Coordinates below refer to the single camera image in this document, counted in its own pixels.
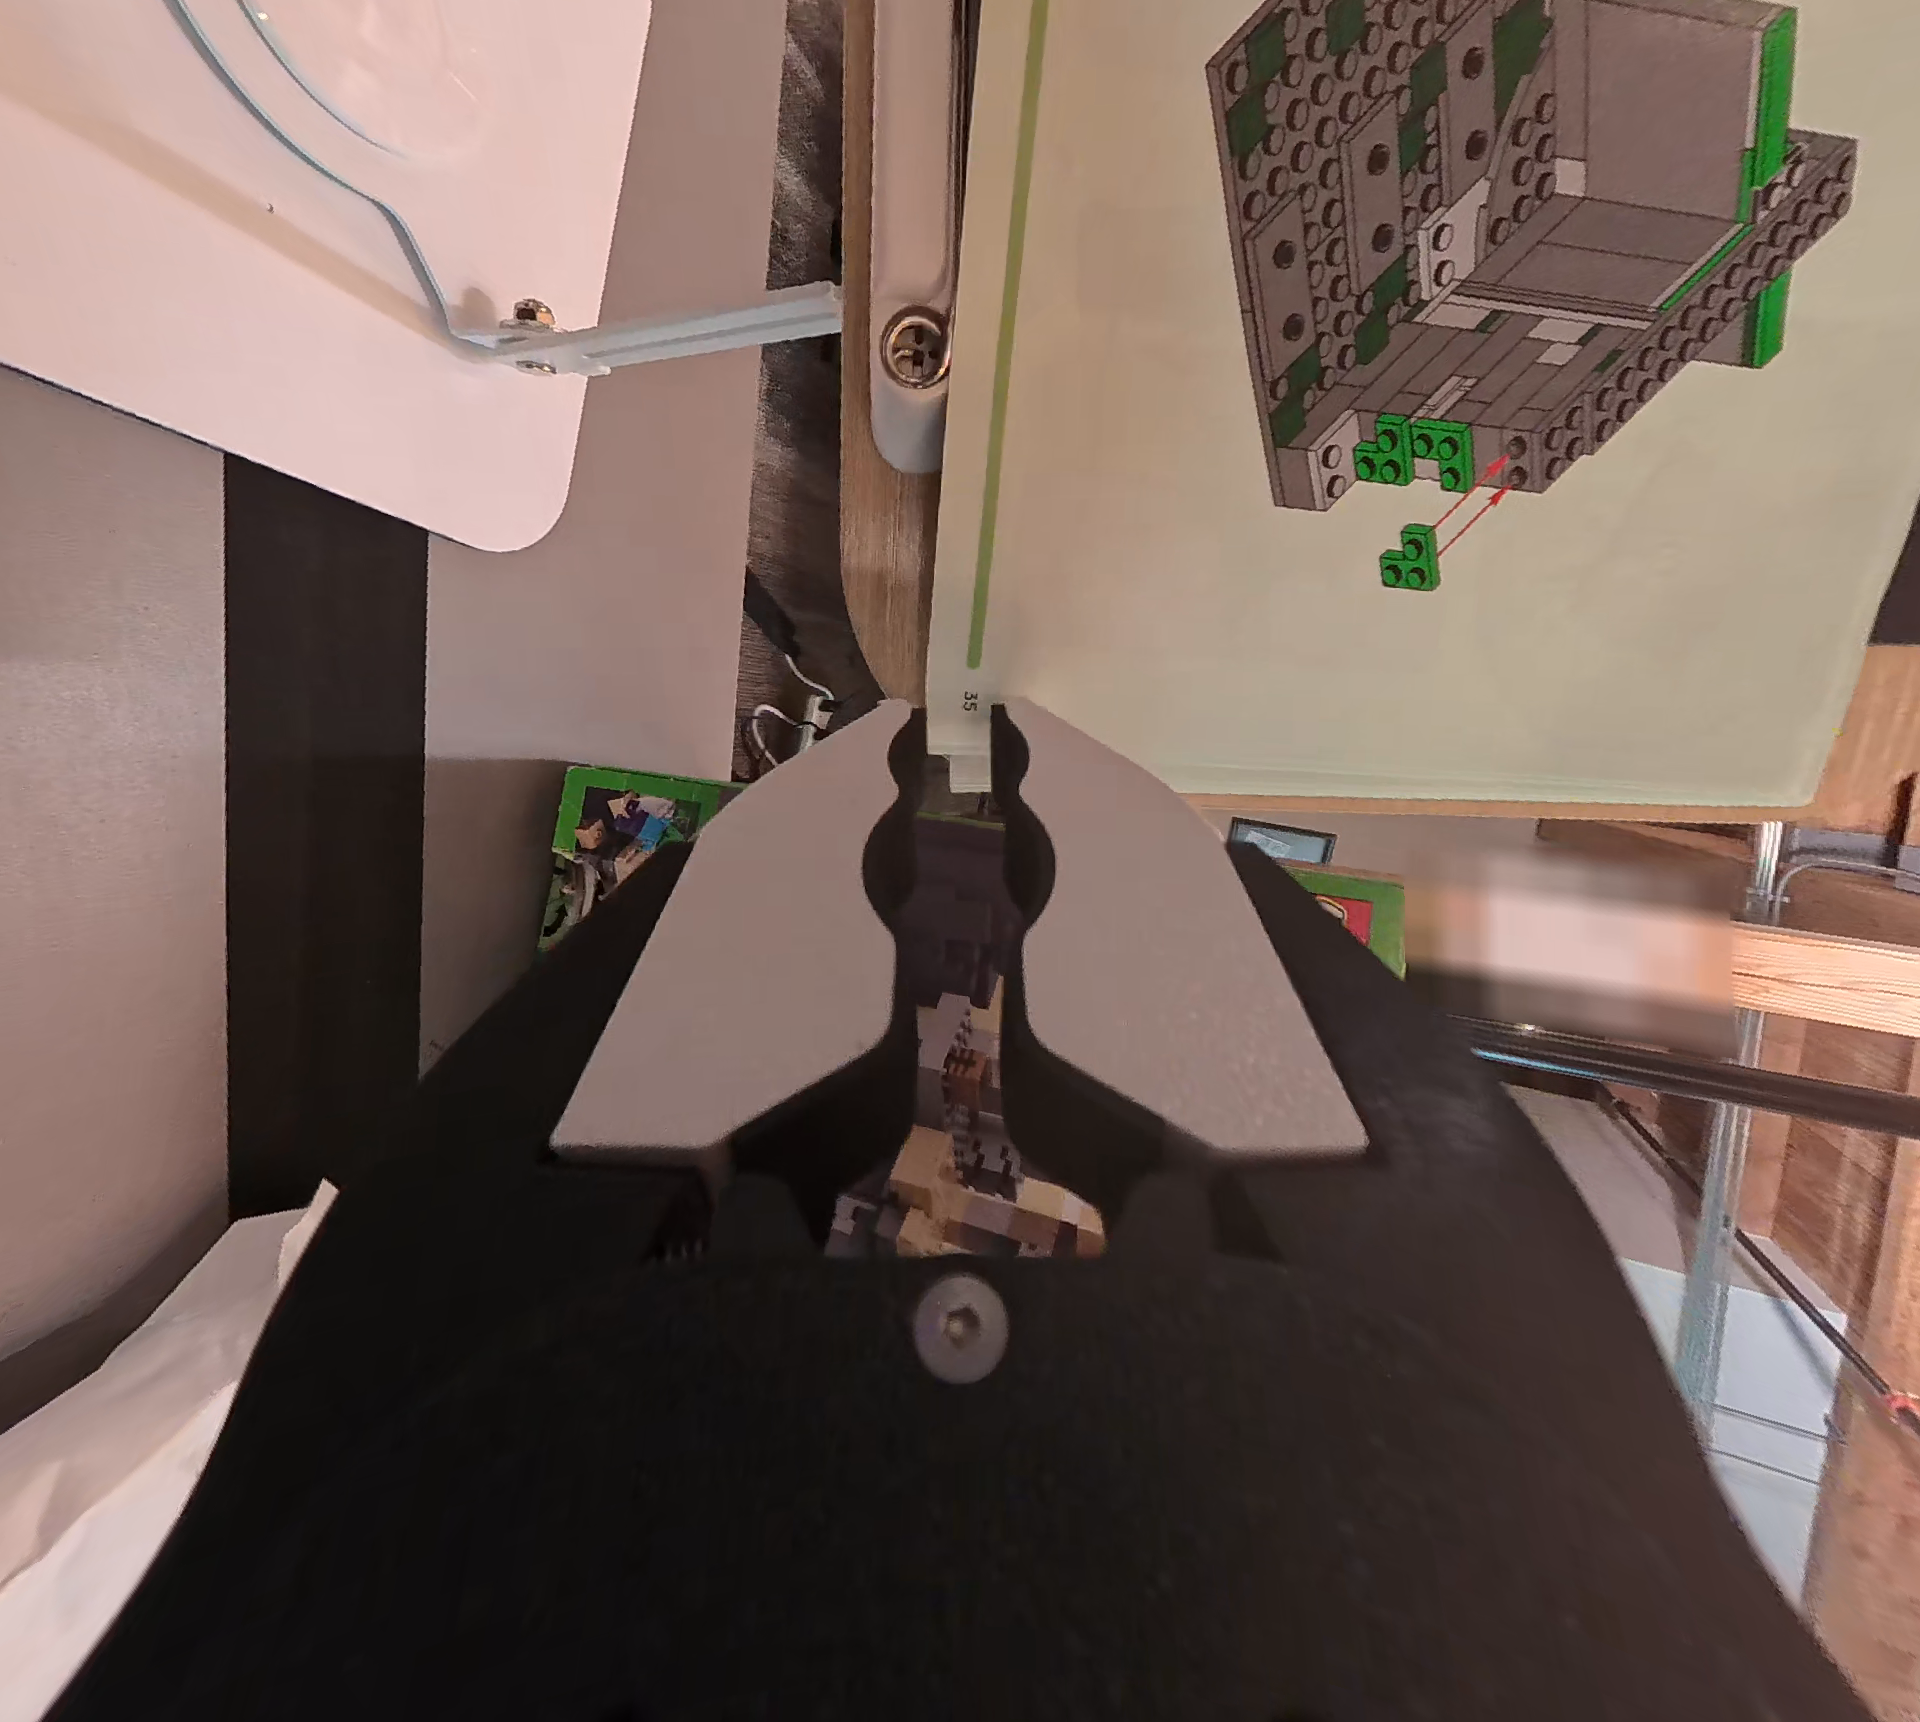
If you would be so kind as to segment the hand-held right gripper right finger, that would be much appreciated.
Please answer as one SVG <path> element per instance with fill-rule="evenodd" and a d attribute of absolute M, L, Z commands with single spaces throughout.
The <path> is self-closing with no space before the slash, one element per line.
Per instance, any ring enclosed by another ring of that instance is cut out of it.
<path fill-rule="evenodd" d="M 1331 1168 L 1366 1125 L 1221 834 L 1162 780 L 1036 702 L 992 710 L 1019 944 L 1001 1026 L 1007 1129 L 1125 1253 L 1174 1207 L 1211 1242 L 1241 1170 Z"/>

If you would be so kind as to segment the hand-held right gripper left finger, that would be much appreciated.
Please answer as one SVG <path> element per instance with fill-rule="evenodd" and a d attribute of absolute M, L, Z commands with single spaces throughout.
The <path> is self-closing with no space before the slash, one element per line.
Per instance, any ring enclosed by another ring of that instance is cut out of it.
<path fill-rule="evenodd" d="M 558 1161 L 779 1183 L 815 1242 L 914 1128 L 923 714 L 881 702 L 691 845 L 552 1135 Z"/>

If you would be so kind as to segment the brick instruction booklet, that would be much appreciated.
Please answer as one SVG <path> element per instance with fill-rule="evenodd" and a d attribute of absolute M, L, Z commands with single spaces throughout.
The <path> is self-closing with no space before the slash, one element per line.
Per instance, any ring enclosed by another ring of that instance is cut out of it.
<path fill-rule="evenodd" d="M 1798 804 L 1916 505 L 1916 0 L 981 0 L 930 741 Z"/>

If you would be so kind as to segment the white and wooden book stand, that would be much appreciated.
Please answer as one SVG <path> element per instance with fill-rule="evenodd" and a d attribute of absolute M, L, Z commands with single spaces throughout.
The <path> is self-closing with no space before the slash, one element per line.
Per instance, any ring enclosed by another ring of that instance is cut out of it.
<path fill-rule="evenodd" d="M 3 0 L 3 364 L 471 548 L 563 510 L 707 0 Z"/>

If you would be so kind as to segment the green toy brick set box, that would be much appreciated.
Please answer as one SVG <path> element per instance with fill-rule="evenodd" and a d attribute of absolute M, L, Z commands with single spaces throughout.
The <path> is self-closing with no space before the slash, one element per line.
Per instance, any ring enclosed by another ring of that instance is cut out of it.
<path fill-rule="evenodd" d="M 590 804 L 582 814 L 563 817 L 563 839 L 574 843 L 574 854 L 584 855 L 590 863 L 594 863 L 606 854 L 615 870 L 628 873 L 620 882 L 615 882 L 606 891 L 606 902 L 598 909 L 598 917 L 606 919 L 609 925 L 615 925 L 615 921 L 637 925 L 642 929 L 642 944 L 638 944 L 638 952 L 642 952 L 645 944 L 649 941 L 649 932 L 659 921 L 659 913 L 663 909 L 665 895 L 671 895 L 671 888 L 675 888 L 676 873 L 685 866 L 685 855 L 691 854 L 691 845 L 701 836 L 700 828 L 685 828 L 682 822 L 675 821 L 679 804 L 691 800 L 691 795 L 682 791 L 668 791 L 665 785 L 637 785 L 637 788 L 632 785 L 612 785 L 612 788 L 593 785 L 586 791 L 586 800 Z M 914 888 L 915 888 L 919 887 L 919 843 L 915 843 L 914 861 L 915 861 L 915 876 L 914 876 Z M 624 976 L 615 976 L 612 1009 L 617 1006 L 617 999 L 624 989 L 628 976 L 630 976 L 630 970 Z M 899 944 L 899 976 L 904 978 L 904 992 L 910 996 L 914 1015 L 915 1015 L 915 1002 L 914 1002 L 910 981 L 904 973 L 903 944 Z M 598 1036 L 593 1039 L 593 1044 L 586 1050 L 586 1058 L 579 1069 L 579 1077 L 593 1055 L 593 1047 L 598 1044 Z M 579 1085 L 579 1077 L 574 1081 L 569 1092 L 564 1094 L 563 1111 L 564 1111 L 574 1090 Z M 724 1190 L 707 1187 L 711 1205 L 722 1205 Z"/>

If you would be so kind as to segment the white paper bag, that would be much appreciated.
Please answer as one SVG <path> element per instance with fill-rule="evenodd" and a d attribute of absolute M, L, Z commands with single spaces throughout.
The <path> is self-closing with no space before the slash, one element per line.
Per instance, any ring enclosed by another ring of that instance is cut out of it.
<path fill-rule="evenodd" d="M 232 1222 L 88 1376 L 3 1435 L 3 1717 L 41 1719 L 157 1561 L 338 1187 Z"/>

